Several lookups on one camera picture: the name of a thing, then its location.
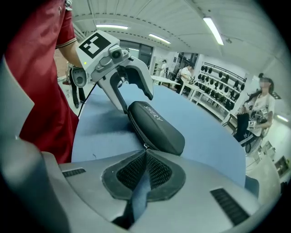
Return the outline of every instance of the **black vent slot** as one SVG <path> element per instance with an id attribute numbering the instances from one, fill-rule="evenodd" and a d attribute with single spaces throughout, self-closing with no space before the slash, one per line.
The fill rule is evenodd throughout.
<path id="1" fill-rule="evenodd" d="M 71 177 L 86 172 L 83 168 L 63 172 L 64 177 Z"/>
<path id="2" fill-rule="evenodd" d="M 212 190 L 210 193 L 235 226 L 249 217 L 243 208 L 223 188 Z"/>

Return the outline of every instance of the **mesh vent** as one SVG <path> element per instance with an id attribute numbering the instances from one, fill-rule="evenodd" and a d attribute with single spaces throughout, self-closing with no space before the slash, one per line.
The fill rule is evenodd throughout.
<path id="1" fill-rule="evenodd" d="M 172 170 L 151 155 L 148 155 L 147 159 L 151 189 L 154 189 L 166 183 L 170 179 Z"/>
<path id="2" fill-rule="evenodd" d="M 139 156 L 137 159 L 128 163 L 124 168 L 120 169 L 116 177 L 126 187 L 132 191 L 137 186 L 142 175 L 146 170 L 146 156 L 145 154 Z"/>
<path id="3" fill-rule="evenodd" d="M 83 168 L 63 172 L 64 177 L 71 177 L 86 172 Z"/>
<path id="4" fill-rule="evenodd" d="M 249 217 L 243 208 L 223 188 L 212 190 L 210 193 L 235 226 Z"/>

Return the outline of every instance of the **ceiling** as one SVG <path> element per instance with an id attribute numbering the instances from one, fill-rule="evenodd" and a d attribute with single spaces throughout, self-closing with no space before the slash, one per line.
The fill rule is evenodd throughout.
<path id="1" fill-rule="evenodd" d="M 256 75 L 271 73 L 274 69 L 270 67 L 279 62 L 288 69 L 285 81 L 291 85 L 289 51 L 268 16 L 252 0 L 78 0 L 72 6 L 80 40 L 96 31 L 96 24 L 128 26 L 127 30 L 103 30 L 123 40 L 218 57 Z M 204 16 L 213 19 L 224 46 L 218 45 Z M 171 44 L 151 38 L 150 33 Z M 276 91 L 291 100 L 289 90 L 283 90 L 286 85 L 277 86 L 281 90 Z"/>

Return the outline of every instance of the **zipper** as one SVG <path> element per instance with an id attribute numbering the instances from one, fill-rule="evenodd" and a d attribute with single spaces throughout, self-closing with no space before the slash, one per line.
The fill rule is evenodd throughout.
<path id="1" fill-rule="evenodd" d="M 147 150 L 147 148 L 149 148 L 150 146 L 148 144 L 144 143 L 144 147 Z"/>

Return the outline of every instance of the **red shirt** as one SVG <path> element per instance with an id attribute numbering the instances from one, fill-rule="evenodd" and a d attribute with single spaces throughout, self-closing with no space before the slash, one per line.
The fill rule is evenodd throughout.
<path id="1" fill-rule="evenodd" d="M 78 117 L 57 83 L 56 48 L 76 41 L 64 0 L 46 1 L 23 23 L 5 52 L 8 67 L 34 107 L 20 138 L 70 162 Z"/>

